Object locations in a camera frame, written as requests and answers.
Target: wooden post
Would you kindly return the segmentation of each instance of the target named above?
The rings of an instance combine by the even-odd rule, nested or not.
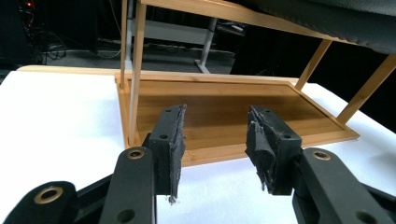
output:
[[[303,86],[305,85],[306,81],[314,73],[315,68],[317,68],[317,65],[319,64],[321,58],[326,53],[326,51],[329,48],[331,43],[332,43],[331,40],[327,40],[327,39],[323,39],[322,40],[322,42],[320,43],[317,51],[315,51],[314,56],[312,56],[312,58],[309,61],[308,65],[306,66],[305,70],[301,74],[300,79],[298,79],[298,82],[295,85],[295,89],[296,90],[300,91],[303,88]]]
[[[125,50],[126,50],[126,23],[128,10],[128,0],[122,0],[121,7],[121,67],[120,67],[120,89],[123,90],[125,84]]]
[[[140,73],[142,70],[143,41],[145,39],[147,5],[137,0],[136,3],[136,27],[134,30],[134,65],[131,85],[131,103],[129,108],[128,141],[129,146],[134,147],[136,132],[137,103],[139,100]]]
[[[375,92],[382,82],[393,72],[396,67],[396,54],[391,54],[379,65],[373,75],[366,81],[361,89],[352,98],[349,104],[337,117],[340,123],[347,123],[349,119],[361,108],[367,99]]]

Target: wooden base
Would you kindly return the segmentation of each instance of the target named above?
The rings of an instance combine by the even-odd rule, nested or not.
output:
[[[131,79],[128,80],[127,87],[119,90],[126,139],[131,89]],[[187,136],[184,166],[246,157],[250,105],[274,110],[303,138],[304,147],[359,136],[288,81],[143,71],[134,144],[141,144],[140,140],[152,131],[164,108],[180,104],[188,106],[183,129]]]

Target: black cushion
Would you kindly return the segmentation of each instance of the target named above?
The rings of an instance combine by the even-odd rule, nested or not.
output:
[[[381,53],[396,53],[394,0],[231,1]]]

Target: white tabletop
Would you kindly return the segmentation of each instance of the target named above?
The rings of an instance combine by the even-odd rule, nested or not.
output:
[[[303,92],[338,115],[347,104],[316,84]],[[319,146],[359,179],[396,195],[396,136],[361,112],[358,140]],[[77,189],[111,174],[123,150],[112,76],[13,72],[0,86],[0,220],[29,190],[65,180]],[[159,223],[296,223],[290,196],[271,196],[249,159],[182,169],[179,198],[158,197]]]

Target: white table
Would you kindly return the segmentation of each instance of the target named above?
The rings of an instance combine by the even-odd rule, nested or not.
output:
[[[303,92],[334,115],[347,104],[316,84]],[[358,140],[318,147],[359,181],[396,195],[396,135],[361,112],[347,125]],[[0,219],[41,184],[82,189],[111,174],[122,141],[114,77],[11,73],[0,86]],[[296,223],[291,197],[262,192],[249,159],[183,168],[178,195],[174,205],[158,197],[160,224]]]

